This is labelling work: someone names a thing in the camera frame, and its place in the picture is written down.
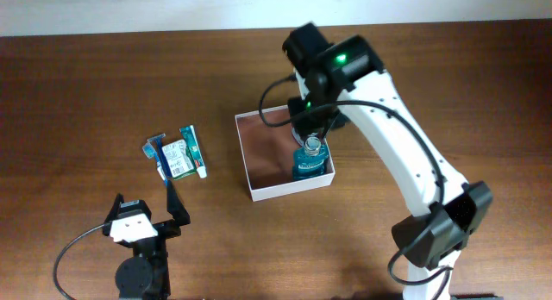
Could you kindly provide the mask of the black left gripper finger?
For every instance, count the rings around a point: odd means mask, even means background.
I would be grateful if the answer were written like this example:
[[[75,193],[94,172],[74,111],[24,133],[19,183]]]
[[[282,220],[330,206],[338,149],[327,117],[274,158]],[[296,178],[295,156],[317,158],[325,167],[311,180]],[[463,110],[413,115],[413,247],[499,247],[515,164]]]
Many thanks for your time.
[[[181,202],[172,181],[168,181],[166,184],[166,207],[167,212],[179,226],[191,223],[190,215]]]
[[[122,203],[124,203],[123,194],[117,193],[113,205],[104,220],[105,224],[109,224],[117,218]]]

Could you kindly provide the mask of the blue mouthwash bottle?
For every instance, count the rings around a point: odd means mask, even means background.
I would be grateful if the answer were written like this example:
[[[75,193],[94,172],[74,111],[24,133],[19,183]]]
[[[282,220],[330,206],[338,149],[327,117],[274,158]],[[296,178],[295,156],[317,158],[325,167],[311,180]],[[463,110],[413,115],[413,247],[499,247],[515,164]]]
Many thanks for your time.
[[[318,137],[308,137],[304,145],[293,153],[293,179],[303,180],[324,175],[328,158],[328,147]]]

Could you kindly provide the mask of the blue white toothbrush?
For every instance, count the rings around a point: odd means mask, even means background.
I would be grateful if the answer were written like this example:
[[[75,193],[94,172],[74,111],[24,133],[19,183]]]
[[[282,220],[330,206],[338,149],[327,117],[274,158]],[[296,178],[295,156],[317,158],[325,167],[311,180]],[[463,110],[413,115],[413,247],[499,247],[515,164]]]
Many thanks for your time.
[[[146,157],[148,159],[154,159],[155,160],[157,173],[159,173],[160,178],[162,179],[164,185],[168,185],[168,180],[167,180],[167,177],[164,173],[162,163],[160,161],[160,158],[159,158],[159,156],[157,154],[157,151],[155,150],[154,146],[151,143],[147,142],[142,147],[142,151],[144,152],[144,154],[146,155]]]

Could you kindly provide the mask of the clear sanitizer bottle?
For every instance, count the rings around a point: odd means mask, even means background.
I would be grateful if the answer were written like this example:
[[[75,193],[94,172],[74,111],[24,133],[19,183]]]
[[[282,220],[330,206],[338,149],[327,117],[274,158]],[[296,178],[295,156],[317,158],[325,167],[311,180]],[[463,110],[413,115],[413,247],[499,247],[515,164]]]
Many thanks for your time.
[[[295,128],[292,128],[292,136],[300,147],[304,146],[304,142],[308,138],[308,135],[301,135]]]

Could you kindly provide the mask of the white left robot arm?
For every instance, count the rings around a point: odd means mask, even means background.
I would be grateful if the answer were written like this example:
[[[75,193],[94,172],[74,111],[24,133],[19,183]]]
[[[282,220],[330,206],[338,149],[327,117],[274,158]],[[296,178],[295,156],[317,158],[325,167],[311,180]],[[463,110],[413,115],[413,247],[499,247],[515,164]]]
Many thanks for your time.
[[[153,223],[145,201],[126,202],[123,195],[116,196],[102,233],[133,252],[116,270],[120,299],[165,300],[171,295],[166,242],[181,236],[181,228],[191,218],[170,180],[166,182],[166,210],[171,218]]]

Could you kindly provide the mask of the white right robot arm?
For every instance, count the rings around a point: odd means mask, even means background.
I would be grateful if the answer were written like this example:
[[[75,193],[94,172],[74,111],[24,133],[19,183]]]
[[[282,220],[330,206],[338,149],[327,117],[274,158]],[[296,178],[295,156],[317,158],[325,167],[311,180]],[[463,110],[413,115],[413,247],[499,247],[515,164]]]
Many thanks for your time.
[[[399,258],[408,261],[404,299],[450,299],[452,271],[492,204],[483,182],[467,179],[439,153],[406,108],[379,55],[354,35],[325,39],[312,23],[291,31],[282,50],[292,63],[304,108],[290,119],[326,125],[346,116],[379,155],[403,195],[410,216],[392,227]]]

